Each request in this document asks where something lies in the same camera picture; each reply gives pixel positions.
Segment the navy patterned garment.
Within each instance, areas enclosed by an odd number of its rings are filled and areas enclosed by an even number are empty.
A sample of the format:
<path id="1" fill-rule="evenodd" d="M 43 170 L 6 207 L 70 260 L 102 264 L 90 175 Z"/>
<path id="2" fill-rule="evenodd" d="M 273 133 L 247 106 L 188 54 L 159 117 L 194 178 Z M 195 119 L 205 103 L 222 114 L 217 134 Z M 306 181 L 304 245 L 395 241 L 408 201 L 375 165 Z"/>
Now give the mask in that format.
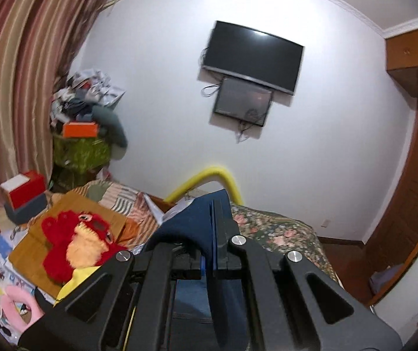
<path id="1" fill-rule="evenodd" d="M 205 276 L 179 280 L 172 313 L 171 350 L 246 350 L 249 331 L 242 284 L 238 279 L 217 280 L 215 206 L 220 219 L 231 220 L 228 193 L 222 189 L 194 199 L 183 211 L 168 219 L 145 244 L 181 243 L 199 250 L 205 259 Z"/>

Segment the floral bedspread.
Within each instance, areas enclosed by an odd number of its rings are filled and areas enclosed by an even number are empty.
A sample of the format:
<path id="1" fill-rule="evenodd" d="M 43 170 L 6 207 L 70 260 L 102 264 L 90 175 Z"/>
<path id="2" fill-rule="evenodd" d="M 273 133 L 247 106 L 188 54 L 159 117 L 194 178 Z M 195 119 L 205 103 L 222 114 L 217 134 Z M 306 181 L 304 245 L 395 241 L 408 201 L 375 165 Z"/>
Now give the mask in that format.
<path id="1" fill-rule="evenodd" d="M 286 254 L 297 250 L 332 280 L 341 284 L 311 226 L 274 212 L 255 210 L 233 202 L 230 205 L 233 219 L 243 236 L 257 241 L 271 252 Z"/>

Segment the red plush toy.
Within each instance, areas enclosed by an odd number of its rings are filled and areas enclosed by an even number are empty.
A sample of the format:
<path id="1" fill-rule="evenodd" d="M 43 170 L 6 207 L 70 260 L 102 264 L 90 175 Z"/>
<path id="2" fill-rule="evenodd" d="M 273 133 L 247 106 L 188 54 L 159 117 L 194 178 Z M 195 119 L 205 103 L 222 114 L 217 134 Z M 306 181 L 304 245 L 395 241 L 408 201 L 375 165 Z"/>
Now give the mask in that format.
<path id="1" fill-rule="evenodd" d="M 70 281 L 75 269 L 100 266 L 125 249 L 114 241 L 109 223 L 91 212 L 62 211 L 42 221 L 42 232 L 50 244 L 42 265 L 58 284 Z"/>

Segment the brown cardboard sheet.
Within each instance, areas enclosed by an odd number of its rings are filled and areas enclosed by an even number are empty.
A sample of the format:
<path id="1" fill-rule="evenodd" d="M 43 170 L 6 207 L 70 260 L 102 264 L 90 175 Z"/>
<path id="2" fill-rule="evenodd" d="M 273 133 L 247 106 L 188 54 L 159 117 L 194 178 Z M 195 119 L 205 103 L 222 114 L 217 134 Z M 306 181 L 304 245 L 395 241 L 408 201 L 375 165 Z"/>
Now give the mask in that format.
<path id="1" fill-rule="evenodd" d="M 68 192 L 9 255 L 14 269 L 34 286 L 57 297 L 76 269 L 100 266 L 123 246 L 116 243 L 126 217 Z"/>

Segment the grey box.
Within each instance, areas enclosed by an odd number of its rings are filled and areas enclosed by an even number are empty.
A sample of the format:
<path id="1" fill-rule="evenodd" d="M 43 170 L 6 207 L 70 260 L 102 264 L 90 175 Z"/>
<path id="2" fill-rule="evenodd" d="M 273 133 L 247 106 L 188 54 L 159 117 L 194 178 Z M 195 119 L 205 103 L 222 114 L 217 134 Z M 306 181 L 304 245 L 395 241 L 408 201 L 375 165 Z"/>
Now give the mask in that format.
<path id="1" fill-rule="evenodd" d="M 45 193 L 38 195 L 19 208 L 12 208 L 9 203 L 4 204 L 4 209 L 8 219 L 15 225 L 28 223 L 32 218 L 38 215 L 47 207 L 47 198 Z"/>

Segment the green patterned cloth pile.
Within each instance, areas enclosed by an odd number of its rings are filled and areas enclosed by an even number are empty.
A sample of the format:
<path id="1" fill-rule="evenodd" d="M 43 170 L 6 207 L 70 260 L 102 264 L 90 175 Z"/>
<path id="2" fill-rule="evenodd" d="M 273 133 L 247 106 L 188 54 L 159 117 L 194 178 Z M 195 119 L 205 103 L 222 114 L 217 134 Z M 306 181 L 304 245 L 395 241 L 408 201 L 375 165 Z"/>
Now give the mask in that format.
<path id="1" fill-rule="evenodd" d="M 100 138 L 53 136 L 53 162 L 77 173 L 106 165 L 111 160 L 111 145 Z"/>

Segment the red and white box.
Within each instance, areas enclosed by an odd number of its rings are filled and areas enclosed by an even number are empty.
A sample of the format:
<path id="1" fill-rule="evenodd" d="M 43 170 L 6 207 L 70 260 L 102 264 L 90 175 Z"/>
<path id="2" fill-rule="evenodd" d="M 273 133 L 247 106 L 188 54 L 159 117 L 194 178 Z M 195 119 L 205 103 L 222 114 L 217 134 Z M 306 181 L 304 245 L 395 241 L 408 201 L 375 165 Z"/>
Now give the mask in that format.
<path id="1" fill-rule="evenodd" d="M 20 173 L 0 184 L 9 205 L 21 208 L 45 192 L 45 177 L 34 170 Z"/>

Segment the brown wooden door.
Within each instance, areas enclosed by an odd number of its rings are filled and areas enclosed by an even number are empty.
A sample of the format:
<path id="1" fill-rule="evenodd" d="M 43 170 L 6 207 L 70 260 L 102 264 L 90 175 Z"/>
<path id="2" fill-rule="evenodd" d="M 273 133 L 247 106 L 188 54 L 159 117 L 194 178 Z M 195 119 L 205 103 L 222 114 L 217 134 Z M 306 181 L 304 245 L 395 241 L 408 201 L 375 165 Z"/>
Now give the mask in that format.
<path id="1" fill-rule="evenodd" d="M 395 276 L 373 296 L 378 303 L 410 267 L 418 253 L 418 105 L 412 143 L 391 202 L 365 245 L 372 270 L 398 266 Z"/>

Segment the grey cushion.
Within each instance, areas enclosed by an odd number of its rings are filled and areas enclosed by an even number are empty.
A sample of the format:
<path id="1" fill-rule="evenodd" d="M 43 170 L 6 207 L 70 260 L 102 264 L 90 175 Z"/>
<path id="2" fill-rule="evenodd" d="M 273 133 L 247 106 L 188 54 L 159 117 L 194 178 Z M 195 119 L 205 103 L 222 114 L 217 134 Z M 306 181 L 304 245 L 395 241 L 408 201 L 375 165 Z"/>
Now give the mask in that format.
<path id="1" fill-rule="evenodd" d="M 105 137 L 111 143 L 120 148 L 127 148 L 128 140 L 125 131 L 118 115 L 112 109 L 101 105 L 94 105 L 92 107 L 92 120 L 99 125 L 100 129 L 106 132 Z"/>

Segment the orange box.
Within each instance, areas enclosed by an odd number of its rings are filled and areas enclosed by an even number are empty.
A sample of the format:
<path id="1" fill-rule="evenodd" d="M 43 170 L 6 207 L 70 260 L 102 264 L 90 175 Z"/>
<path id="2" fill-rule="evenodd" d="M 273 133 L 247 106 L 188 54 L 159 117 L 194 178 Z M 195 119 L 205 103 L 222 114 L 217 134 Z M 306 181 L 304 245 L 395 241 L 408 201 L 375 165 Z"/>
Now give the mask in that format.
<path id="1" fill-rule="evenodd" d="M 99 126 L 95 122 L 70 121 L 62 129 L 64 138 L 96 138 L 98 134 Z"/>

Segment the striped curtain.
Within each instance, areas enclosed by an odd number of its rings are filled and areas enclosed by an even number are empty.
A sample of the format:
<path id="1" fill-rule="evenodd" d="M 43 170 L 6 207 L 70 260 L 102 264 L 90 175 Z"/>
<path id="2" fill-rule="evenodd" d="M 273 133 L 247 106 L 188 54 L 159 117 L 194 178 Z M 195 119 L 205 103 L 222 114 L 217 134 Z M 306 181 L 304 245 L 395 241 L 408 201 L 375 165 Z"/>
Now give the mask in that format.
<path id="1" fill-rule="evenodd" d="M 0 186 L 28 170 L 51 174 L 50 101 L 105 2 L 0 0 Z"/>

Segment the yellow padded bed rail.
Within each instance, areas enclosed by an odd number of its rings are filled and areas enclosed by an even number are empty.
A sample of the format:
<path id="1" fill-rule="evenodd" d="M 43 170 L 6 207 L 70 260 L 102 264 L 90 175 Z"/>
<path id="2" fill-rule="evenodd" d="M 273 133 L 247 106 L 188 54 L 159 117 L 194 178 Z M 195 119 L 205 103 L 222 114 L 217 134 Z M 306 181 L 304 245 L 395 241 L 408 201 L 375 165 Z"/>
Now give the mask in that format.
<path id="1" fill-rule="evenodd" d="M 203 169 L 170 192 L 169 195 L 164 198 L 164 201 L 167 203 L 177 202 L 188 192 L 212 182 L 222 186 L 228 193 L 232 202 L 238 205 L 245 204 L 232 173 L 222 166 L 209 166 Z"/>

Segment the small black wall monitor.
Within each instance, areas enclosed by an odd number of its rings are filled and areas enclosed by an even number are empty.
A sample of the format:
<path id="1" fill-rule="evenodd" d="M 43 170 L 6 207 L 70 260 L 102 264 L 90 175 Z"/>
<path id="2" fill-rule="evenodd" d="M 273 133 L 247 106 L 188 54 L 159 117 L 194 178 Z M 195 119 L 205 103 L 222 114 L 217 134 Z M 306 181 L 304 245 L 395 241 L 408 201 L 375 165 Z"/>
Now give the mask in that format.
<path id="1" fill-rule="evenodd" d="M 272 90 L 239 78 L 224 78 L 219 86 L 213 112 L 263 127 L 272 99 Z"/>

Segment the black wall television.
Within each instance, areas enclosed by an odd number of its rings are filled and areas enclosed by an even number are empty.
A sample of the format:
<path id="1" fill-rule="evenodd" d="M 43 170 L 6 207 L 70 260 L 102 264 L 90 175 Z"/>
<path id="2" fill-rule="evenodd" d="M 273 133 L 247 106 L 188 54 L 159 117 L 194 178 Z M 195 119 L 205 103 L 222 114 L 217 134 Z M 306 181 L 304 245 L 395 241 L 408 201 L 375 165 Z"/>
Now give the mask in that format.
<path id="1" fill-rule="evenodd" d="M 303 50 L 300 44 L 282 37 L 217 21 L 202 67 L 294 94 Z"/>

